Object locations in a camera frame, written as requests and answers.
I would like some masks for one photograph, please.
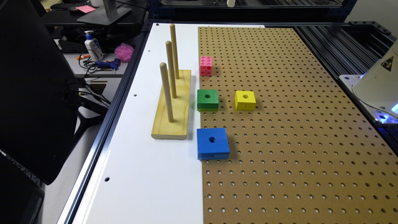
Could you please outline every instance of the blue light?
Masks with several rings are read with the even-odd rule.
[[[398,114],[398,103],[392,107],[391,111]]]
[[[380,116],[380,118],[382,118],[382,119],[380,119],[380,122],[382,122],[382,123],[386,122],[388,117],[389,116]]]

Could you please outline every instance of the pink sticky note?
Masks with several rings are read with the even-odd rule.
[[[77,9],[79,9],[80,11],[84,12],[84,13],[89,13],[95,10],[95,8],[91,7],[91,6],[79,6],[76,7]]]

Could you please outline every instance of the yellow block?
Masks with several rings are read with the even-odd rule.
[[[256,97],[253,91],[236,91],[235,108],[237,110],[254,110],[256,107]]]
[[[167,117],[162,87],[151,134],[154,139],[184,140],[187,138],[191,70],[179,71],[180,78],[175,80],[177,98],[172,98],[174,121],[170,123]]]
[[[236,109],[237,110],[254,110],[254,109],[256,109],[255,107],[253,107],[253,108],[248,108],[248,107],[246,107],[246,105],[238,105],[238,106],[236,106]]]

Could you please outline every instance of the pink block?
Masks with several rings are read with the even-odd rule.
[[[200,57],[200,75],[211,76],[213,57]]]

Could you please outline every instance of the spray bottle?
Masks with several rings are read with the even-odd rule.
[[[91,36],[92,32],[93,32],[92,30],[85,31],[87,39],[85,41],[85,45],[88,50],[88,53],[91,55],[91,58],[93,58],[93,61],[96,62],[98,60],[102,60],[104,55],[102,54],[98,40]]]

